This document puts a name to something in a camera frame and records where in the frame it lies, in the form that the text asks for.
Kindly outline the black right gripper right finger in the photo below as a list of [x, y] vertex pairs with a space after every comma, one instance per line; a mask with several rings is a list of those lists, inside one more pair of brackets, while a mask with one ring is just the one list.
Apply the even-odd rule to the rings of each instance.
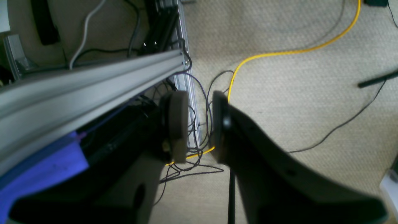
[[213, 92], [216, 160], [237, 177], [249, 224], [382, 224], [374, 196], [338, 184], [279, 148], [246, 114]]

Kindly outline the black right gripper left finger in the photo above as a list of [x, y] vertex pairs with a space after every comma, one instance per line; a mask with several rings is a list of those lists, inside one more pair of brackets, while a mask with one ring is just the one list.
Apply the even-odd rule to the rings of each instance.
[[23, 224], [145, 224], [166, 163], [185, 163], [188, 94], [160, 100], [160, 114], [137, 127], [94, 167], [16, 201], [9, 217]]

